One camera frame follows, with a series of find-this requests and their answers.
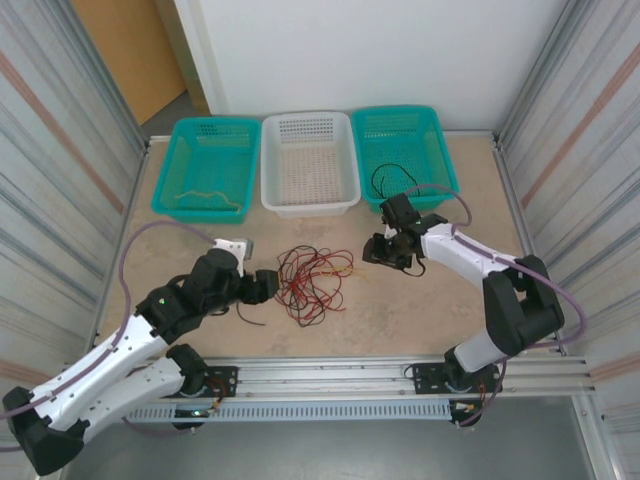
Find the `tangled wire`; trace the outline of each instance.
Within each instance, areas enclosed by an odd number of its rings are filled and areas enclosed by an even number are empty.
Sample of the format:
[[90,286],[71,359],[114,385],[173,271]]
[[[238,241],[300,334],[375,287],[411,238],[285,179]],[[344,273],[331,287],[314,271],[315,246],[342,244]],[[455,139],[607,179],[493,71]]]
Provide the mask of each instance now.
[[[344,310],[340,289],[342,279],[353,273],[351,252],[299,245],[280,254],[278,263],[280,290],[276,301],[284,305],[300,327],[319,325],[327,311]],[[330,285],[327,279],[333,279],[334,284]]]

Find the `gray floor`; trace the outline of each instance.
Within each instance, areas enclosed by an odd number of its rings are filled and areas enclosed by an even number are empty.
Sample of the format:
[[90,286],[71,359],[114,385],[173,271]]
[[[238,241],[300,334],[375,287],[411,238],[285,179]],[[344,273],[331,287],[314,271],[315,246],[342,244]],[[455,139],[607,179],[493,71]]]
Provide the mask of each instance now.
[[65,473],[65,480],[593,478],[570,399],[498,399],[475,431],[442,421],[237,423],[158,439],[117,425]]
[[143,123],[142,131],[147,137],[151,137],[152,135],[171,135],[171,132],[173,132],[173,126],[178,120],[181,118],[199,116],[198,111],[191,103],[189,94],[184,92],[169,105]]

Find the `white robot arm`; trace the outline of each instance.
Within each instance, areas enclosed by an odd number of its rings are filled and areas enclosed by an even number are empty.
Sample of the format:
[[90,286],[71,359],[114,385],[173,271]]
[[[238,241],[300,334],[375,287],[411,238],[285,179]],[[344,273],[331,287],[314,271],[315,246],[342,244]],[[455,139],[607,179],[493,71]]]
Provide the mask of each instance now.
[[118,331],[66,371],[31,391],[16,387],[5,395],[9,427],[39,475],[62,468],[86,442],[137,406],[203,388],[207,366],[188,345],[174,346],[166,357],[134,370],[198,328],[205,316],[275,295],[277,272],[245,274],[243,262],[251,249],[248,240],[217,239],[190,274],[150,292]]
[[[563,326],[555,293],[504,263],[548,277],[537,257],[500,254],[456,232],[438,215],[421,218],[404,194],[385,201],[381,209],[386,232],[369,239],[364,261],[405,271],[415,257],[424,273],[421,259],[427,258],[456,271],[484,295],[486,328],[446,352],[437,368],[429,365],[429,372],[438,372],[435,383],[453,392],[469,391],[482,375],[493,378],[494,362],[517,355]],[[235,302],[257,304],[275,295],[277,272],[259,270],[255,279],[245,274],[243,261],[251,247],[245,240],[216,240],[190,274],[150,292],[119,331],[64,373],[31,391],[17,387],[3,398],[4,417],[38,474],[62,468],[87,441],[136,406],[178,391],[201,391],[207,366],[188,345],[174,346],[165,358],[130,372],[198,328],[206,315],[225,313]]]
[[509,266],[522,265],[548,278],[539,258],[497,252],[439,215],[421,217],[405,194],[388,199],[381,210],[386,231],[367,242],[364,261],[405,271],[415,256],[424,273],[420,259],[427,258],[454,270],[484,295],[485,328],[445,354],[447,382],[456,389],[467,389],[476,372],[518,355],[564,325],[555,292]]

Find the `white wall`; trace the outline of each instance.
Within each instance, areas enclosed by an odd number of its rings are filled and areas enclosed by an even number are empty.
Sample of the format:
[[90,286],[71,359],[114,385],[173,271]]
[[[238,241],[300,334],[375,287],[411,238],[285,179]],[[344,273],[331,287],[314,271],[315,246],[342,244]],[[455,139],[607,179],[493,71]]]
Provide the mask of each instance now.
[[427,104],[500,125],[565,0],[177,0],[214,113]]

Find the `corrugated metal wall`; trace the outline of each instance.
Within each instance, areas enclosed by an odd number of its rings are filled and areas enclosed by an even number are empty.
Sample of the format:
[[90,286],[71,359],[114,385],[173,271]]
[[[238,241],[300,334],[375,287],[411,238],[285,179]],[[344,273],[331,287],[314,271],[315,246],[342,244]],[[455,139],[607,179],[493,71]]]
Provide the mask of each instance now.
[[626,473],[637,478],[640,2],[581,2],[576,12],[500,139],[536,252],[589,314],[571,352],[586,355]]
[[84,353],[144,157],[67,3],[0,4],[0,395]]

